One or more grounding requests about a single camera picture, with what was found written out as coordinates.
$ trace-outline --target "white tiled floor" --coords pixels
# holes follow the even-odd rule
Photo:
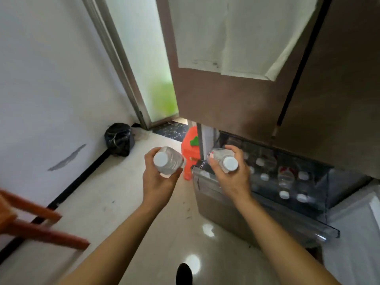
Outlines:
[[[0,284],[52,284],[74,269],[142,201],[144,154],[181,143],[144,131],[127,158],[108,158],[63,204],[54,229],[90,240],[85,252],[25,242],[0,266]],[[120,284],[175,284],[187,261],[194,284],[278,284],[263,253],[199,215],[192,183],[180,177],[173,197],[146,234]]]

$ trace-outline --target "doormat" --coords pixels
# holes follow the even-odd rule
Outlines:
[[[186,124],[169,121],[152,129],[153,133],[182,142],[189,126]]]

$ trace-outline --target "red stool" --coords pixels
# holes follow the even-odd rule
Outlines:
[[[196,136],[198,136],[197,127],[190,127],[181,144],[182,155],[186,158],[186,165],[183,169],[183,178],[185,180],[191,180],[191,166],[195,165],[201,158],[201,155],[199,153],[199,146],[190,145],[190,141],[193,140]]]

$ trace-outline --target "door frame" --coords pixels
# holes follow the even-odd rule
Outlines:
[[[151,121],[106,0],[82,0],[82,2],[135,110],[141,127],[148,130],[177,118],[179,115],[174,114],[156,122]]]

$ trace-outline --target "hand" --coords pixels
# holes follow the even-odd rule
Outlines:
[[[238,168],[229,173],[223,172],[219,163],[214,159],[209,159],[209,164],[219,181],[224,193],[230,197],[235,203],[241,200],[251,199],[251,190],[249,185],[250,171],[247,164],[244,162],[243,151],[232,145],[225,145],[226,149],[230,149],[235,153],[235,158],[239,164]]]
[[[141,206],[152,209],[157,214],[169,202],[177,180],[182,173],[182,168],[178,168],[169,178],[160,175],[153,163],[153,157],[160,149],[160,147],[153,148],[145,154],[145,171],[142,175],[144,198]]]

